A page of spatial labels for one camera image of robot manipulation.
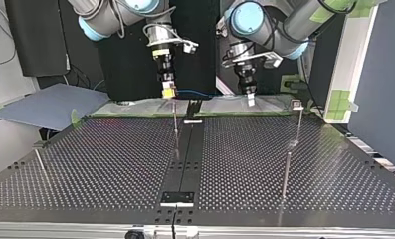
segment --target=wire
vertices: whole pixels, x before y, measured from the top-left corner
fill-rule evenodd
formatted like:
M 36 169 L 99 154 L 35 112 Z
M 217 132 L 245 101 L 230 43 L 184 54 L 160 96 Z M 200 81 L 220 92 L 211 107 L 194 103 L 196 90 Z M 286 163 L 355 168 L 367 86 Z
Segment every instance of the wire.
M 7 23 L 8 23 L 8 18 L 7 18 L 7 16 L 4 15 L 1 11 L 2 11 L 2 10 L 0 9 L 0 14 L 1 14 L 1 16 L 2 16 L 2 17 L 7 21 Z M 0 28 L 1 28 L 1 30 L 2 30 L 9 38 L 13 39 L 12 35 L 11 35 L 9 32 L 7 32 L 7 30 L 1 25 L 1 23 L 0 23 Z
M 86 79 L 88 81 L 86 83 L 83 78 L 79 77 L 80 81 L 82 81 L 90 89 L 92 86 L 91 79 L 82 70 L 80 70 L 80 68 L 76 67 L 76 65 L 71 64 L 71 66 L 73 67 L 73 70 L 76 72 L 77 76 L 79 76 L 79 73 L 80 73 L 81 75 L 83 75 L 84 79 Z
M 327 11 L 334 13 L 334 14 L 343 14 L 343 15 L 348 15 L 349 13 L 351 13 L 355 9 L 356 4 L 358 2 L 358 1 L 354 1 L 352 6 L 350 8 L 346 8 L 345 10 L 337 10 L 337 9 L 330 7 L 326 2 L 324 2 L 324 0 L 317 0 L 317 1 L 321 5 L 321 7 L 323 7 Z
M 334 21 L 336 21 L 337 15 L 334 14 L 325 24 L 323 24 L 319 29 L 317 29 L 316 32 L 313 33 L 313 35 L 311 36 L 311 38 L 313 39 L 313 41 L 315 42 L 315 40 L 321 36 L 332 24 Z
M 2 17 L 3 17 L 3 18 L 7 21 L 7 23 L 8 23 L 8 17 L 5 15 L 4 11 L 2 11 L 1 9 L 0 9 L 0 14 L 2 15 Z M 8 33 L 8 32 L 5 30 L 5 28 L 4 28 L 1 24 L 0 24 L 0 28 L 1 28 L 1 30 L 5 33 L 5 35 L 7 35 L 9 38 L 13 39 L 13 37 L 11 36 L 11 34 Z M 16 55 L 17 55 L 17 50 L 16 50 L 15 44 L 14 44 L 14 51 L 13 51 L 12 56 L 11 56 L 9 59 L 0 62 L 0 66 L 1 66 L 1 65 L 4 65 L 4 64 L 6 64 L 6 63 L 11 62 L 11 61 L 15 58 Z
M 271 34 L 269 34 L 268 38 L 263 43 L 263 46 L 266 46 L 272 39 L 272 47 L 269 51 L 273 51 L 275 48 L 275 32 L 278 29 L 278 21 L 273 20 L 271 15 L 266 10 L 265 6 L 263 6 L 262 4 L 260 4 L 259 2 L 256 2 L 256 1 L 254 3 L 258 4 L 259 7 L 262 8 L 263 13 L 265 14 L 266 18 L 268 19 L 269 26 L 271 27 Z
M 70 83 L 68 82 L 68 79 L 67 79 L 67 77 L 66 77 L 65 75 L 63 75 L 63 78 L 64 78 L 64 80 L 65 80 L 66 84 L 69 86 L 69 85 L 70 85 Z
M 199 96 L 202 96 L 202 97 L 214 97 L 215 96 L 215 95 L 208 95 L 208 94 L 205 94 L 205 93 L 197 92 L 197 91 L 194 91 L 194 90 L 178 90 L 177 92 L 178 93 L 191 93 L 191 94 L 199 95 Z
M 98 82 L 94 87 L 93 90 L 95 90 L 98 86 L 100 86 L 100 84 L 104 83 L 104 79 L 101 80 L 100 82 Z
M 118 0 L 112 1 L 113 8 L 119 17 L 118 20 L 119 20 L 119 26 L 120 26 L 120 33 L 119 33 L 119 31 L 117 31 L 117 34 L 118 34 L 119 38 L 124 38 L 125 37 L 125 28 L 123 27 L 123 17 L 122 17 L 122 14 L 120 13 L 119 5 L 117 5 L 116 2 L 118 2 Z
M 303 57 L 302 56 L 300 57 L 300 60 L 301 60 L 301 64 L 302 64 L 301 68 L 302 68 L 303 80 L 304 80 L 304 82 L 306 83 L 306 85 L 308 87 L 309 94 L 311 95 L 311 98 L 314 101 L 315 106 L 317 107 L 318 111 L 320 112 L 321 117 L 324 118 L 324 113 L 321 111 L 320 106 L 318 105 L 317 101 L 315 100 L 315 97 L 314 97 L 314 95 L 312 94 L 312 91 L 311 91 L 311 87 L 309 86 L 308 80 L 306 78 L 305 66 L 304 66 L 304 61 L 303 61 Z
M 243 56 L 245 53 L 247 53 L 248 51 L 250 51 L 251 49 L 254 49 L 256 47 L 255 43 L 252 43 L 249 47 L 246 48 L 246 50 L 244 50 L 242 53 L 233 56 L 233 57 L 228 57 L 228 50 L 225 53 L 225 55 L 222 57 L 222 61 L 229 61 L 229 60 L 235 60 L 241 56 Z
M 184 39 L 182 39 L 174 30 L 172 30 L 171 28 L 166 27 L 165 25 L 158 24 L 158 23 L 149 23 L 149 24 L 147 24 L 147 25 L 145 25 L 145 26 L 143 27 L 143 33 L 144 33 L 144 35 L 145 35 L 147 38 L 149 38 L 149 35 L 148 35 L 148 33 L 147 33 L 147 30 L 148 30 L 149 28 L 151 28 L 151 27 L 160 27 L 160 28 L 163 28 L 163 29 L 165 29 L 166 31 L 170 32 L 172 35 L 174 35 L 176 38 L 178 38 L 178 40 L 180 40 L 180 41 L 182 41 L 182 42 L 184 41 Z

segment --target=yellow component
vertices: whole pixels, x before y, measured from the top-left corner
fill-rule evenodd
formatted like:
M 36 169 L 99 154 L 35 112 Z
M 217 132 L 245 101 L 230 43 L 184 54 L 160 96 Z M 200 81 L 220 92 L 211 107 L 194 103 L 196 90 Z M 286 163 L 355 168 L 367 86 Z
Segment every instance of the yellow component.
M 169 49 L 154 50 L 153 57 L 170 54 Z
M 164 99 L 171 99 L 175 97 L 175 91 L 172 88 L 164 89 L 162 95 Z

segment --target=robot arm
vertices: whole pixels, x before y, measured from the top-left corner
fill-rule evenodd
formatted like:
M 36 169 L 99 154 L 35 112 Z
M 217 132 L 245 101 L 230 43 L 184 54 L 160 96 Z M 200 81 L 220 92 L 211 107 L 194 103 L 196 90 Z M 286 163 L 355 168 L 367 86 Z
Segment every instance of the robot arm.
M 182 39 L 173 29 L 169 0 L 69 0 L 79 15 L 79 24 L 92 41 L 100 41 L 118 32 L 124 37 L 124 25 L 130 26 L 146 19 L 143 32 L 149 39 L 163 85 L 163 97 L 175 97 L 175 47 L 183 45 L 186 53 L 194 53 L 198 44 Z
M 254 44 L 258 44 L 291 60 L 298 59 L 305 51 L 308 37 L 324 22 L 336 13 L 347 14 L 355 7 L 355 0 L 335 0 L 334 8 L 324 0 L 307 0 L 289 15 L 282 23 L 277 21 L 265 10 L 264 6 L 255 1 L 237 1 L 234 7 L 225 12 L 229 31 L 229 59 L 241 59 L 254 53 Z M 317 11 L 323 10 L 320 20 L 314 19 Z M 240 78 L 239 86 L 243 94 L 248 96 L 256 92 L 253 61 L 234 61 L 234 70 Z

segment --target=perforated metal table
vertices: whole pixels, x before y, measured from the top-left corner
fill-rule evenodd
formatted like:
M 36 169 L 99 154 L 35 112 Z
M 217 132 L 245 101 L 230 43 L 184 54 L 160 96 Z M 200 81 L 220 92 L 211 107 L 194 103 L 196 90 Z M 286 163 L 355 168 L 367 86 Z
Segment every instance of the perforated metal table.
M 330 125 L 303 117 L 94 118 L 0 173 L 0 222 L 395 229 L 395 177 Z M 160 207 L 164 192 L 194 207 Z

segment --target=metal rod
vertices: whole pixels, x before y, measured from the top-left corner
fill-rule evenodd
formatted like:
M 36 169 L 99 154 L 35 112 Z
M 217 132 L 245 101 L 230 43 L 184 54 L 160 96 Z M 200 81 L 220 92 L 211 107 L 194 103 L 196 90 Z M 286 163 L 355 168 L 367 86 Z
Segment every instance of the metal rod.
M 177 118 L 176 118 L 176 101 L 175 100 L 173 100 L 172 111 L 173 111 L 175 135 L 176 135 L 176 137 L 178 137 L 178 121 L 177 121 Z
M 39 159 L 40 168 L 41 168 L 42 170 L 45 170 L 45 165 L 43 164 L 42 157 L 40 156 L 39 150 L 38 150 L 38 149 L 35 149 L 35 152 L 36 152 L 36 156 L 37 156 L 38 159 Z
M 174 133 L 175 133 L 175 155 L 176 155 L 176 159 L 179 160 L 178 120 L 177 120 L 177 116 L 176 116 L 176 101 L 175 100 L 173 100 L 172 112 L 173 112 L 173 124 L 174 124 Z
M 297 130 L 297 132 L 296 132 L 296 142 L 299 142 L 299 131 L 300 131 L 300 129 L 301 129 L 302 111 L 303 111 L 303 110 L 300 110 L 300 111 L 299 111 L 298 130 Z
M 290 165 L 291 165 L 291 152 L 287 154 L 287 162 L 285 164 L 285 175 L 284 175 L 284 186 L 282 189 L 282 198 L 285 199 L 287 197 L 287 187 L 288 187 L 288 177 L 290 174 Z

